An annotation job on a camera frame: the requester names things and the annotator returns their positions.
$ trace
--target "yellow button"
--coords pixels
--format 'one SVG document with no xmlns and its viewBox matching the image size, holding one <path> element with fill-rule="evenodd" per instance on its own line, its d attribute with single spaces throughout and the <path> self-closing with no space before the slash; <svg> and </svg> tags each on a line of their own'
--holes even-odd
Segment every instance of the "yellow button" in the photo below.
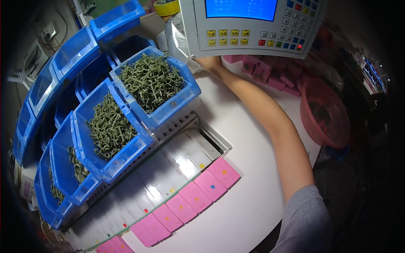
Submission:
<svg viewBox="0 0 405 253">
<path fill-rule="evenodd" d="M 220 30 L 220 37 L 228 36 L 228 30 Z"/>
<path fill-rule="evenodd" d="M 231 30 L 230 35 L 231 36 L 239 36 L 239 30 Z"/>
<path fill-rule="evenodd" d="M 220 38 L 220 46 L 225 46 L 226 45 L 226 41 L 227 39 L 225 38 Z"/>
<path fill-rule="evenodd" d="M 242 30 L 243 37 L 249 37 L 250 30 Z"/>
<path fill-rule="evenodd" d="M 208 37 L 208 38 L 210 38 L 210 37 L 215 37 L 215 30 L 209 30 L 209 31 L 207 31 L 207 37 Z"/>
<path fill-rule="evenodd" d="M 208 46 L 215 46 L 215 40 L 208 40 Z"/>
</svg>

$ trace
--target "machine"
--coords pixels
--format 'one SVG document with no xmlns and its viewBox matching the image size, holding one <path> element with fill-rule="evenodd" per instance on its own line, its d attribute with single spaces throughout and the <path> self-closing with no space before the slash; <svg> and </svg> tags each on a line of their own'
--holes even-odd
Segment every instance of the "machine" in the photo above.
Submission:
<svg viewBox="0 0 405 253">
<path fill-rule="evenodd" d="M 275 55 L 304 59 L 327 0 L 183 0 L 189 55 Z"/>
</svg>

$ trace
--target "tape roll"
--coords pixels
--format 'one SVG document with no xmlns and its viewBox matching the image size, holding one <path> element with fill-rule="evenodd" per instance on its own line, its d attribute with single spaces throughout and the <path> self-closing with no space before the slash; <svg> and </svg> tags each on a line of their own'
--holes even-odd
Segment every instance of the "tape roll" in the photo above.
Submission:
<svg viewBox="0 0 405 253">
<path fill-rule="evenodd" d="M 179 0 L 166 2 L 166 0 L 158 0 L 153 3 L 156 13 L 161 16 L 169 16 L 180 12 Z"/>
</svg>

